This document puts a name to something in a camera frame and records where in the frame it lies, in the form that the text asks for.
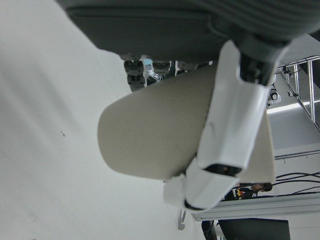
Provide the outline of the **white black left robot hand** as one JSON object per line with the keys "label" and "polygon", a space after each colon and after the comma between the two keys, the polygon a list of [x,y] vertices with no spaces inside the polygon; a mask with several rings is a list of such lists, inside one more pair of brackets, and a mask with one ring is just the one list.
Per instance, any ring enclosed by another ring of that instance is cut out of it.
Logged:
{"label": "white black left robot hand", "polygon": [[124,61],[131,93],[107,106],[97,142],[114,171],[164,180],[192,212],[237,182],[269,182],[266,106],[294,40],[320,30],[317,0],[60,0],[98,48]]}

